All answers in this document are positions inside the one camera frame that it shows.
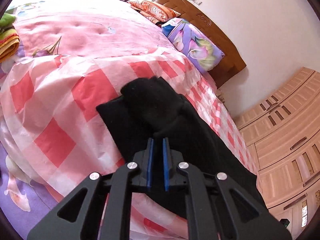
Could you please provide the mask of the black pants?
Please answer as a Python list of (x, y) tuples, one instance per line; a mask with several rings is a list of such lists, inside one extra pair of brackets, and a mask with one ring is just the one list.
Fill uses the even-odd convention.
[(222, 139), (200, 118), (193, 105), (161, 77), (138, 78), (127, 83), (121, 96), (96, 107), (125, 162), (155, 140), (153, 183), (164, 185), (162, 140), (181, 152), (184, 161), (202, 172), (225, 172), (261, 205), (257, 177), (238, 161)]

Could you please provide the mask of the light wooden wardrobe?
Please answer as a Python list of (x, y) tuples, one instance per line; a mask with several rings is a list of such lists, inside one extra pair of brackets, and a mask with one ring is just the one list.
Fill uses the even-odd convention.
[(301, 68), (235, 123), (269, 212), (297, 238), (319, 207), (319, 72)]

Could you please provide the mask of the pink checkered bed sheet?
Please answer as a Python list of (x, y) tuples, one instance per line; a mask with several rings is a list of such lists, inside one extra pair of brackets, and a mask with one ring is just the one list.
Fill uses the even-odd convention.
[(16, 54), (1, 63), (1, 210), (14, 237), (89, 173), (124, 163), (96, 111), (139, 77), (184, 95), (242, 166), (257, 173), (234, 121), (203, 75), (161, 29), (138, 15), (22, 14)]

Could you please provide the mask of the wooden headboard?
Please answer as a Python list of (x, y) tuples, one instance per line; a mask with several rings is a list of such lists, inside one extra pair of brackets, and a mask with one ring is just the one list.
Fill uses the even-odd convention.
[(188, 0), (153, 1), (179, 12), (181, 18), (197, 27), (224, 52), (225, 57), (215, 68), (209, 71), (217, 88), (220, 88), (246, 67), (245, 62), (233, 42), (204, 12), (191, 4)]

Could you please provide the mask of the purple floral folded quilt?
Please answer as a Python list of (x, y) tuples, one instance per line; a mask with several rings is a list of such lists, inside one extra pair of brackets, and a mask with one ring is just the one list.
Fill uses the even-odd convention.
[(182, 18), (172, 18), (162, 25), (163, 34), (203, 74), (214, 69), (225, 57), (208, 37)]

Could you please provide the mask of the folded colourful blanket stack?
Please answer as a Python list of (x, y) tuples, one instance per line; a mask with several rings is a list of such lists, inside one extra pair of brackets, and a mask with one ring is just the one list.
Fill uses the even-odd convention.
[(20, 45), (20, 37), (14, 27), (16, 16), (4, 13), (1, 17), (0, 63), (14, 55)]

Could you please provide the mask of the orange floral pillow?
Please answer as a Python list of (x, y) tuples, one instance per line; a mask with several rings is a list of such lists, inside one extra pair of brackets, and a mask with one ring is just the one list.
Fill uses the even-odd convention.
[(128, 3), (131, 5), (132, 9), (134, 9), (153, 23), (167, 22), (168, 20), (179, 17), (181, 15), (179, 12), (171, 8), (152, 1), (130, 0), (128, 1)]

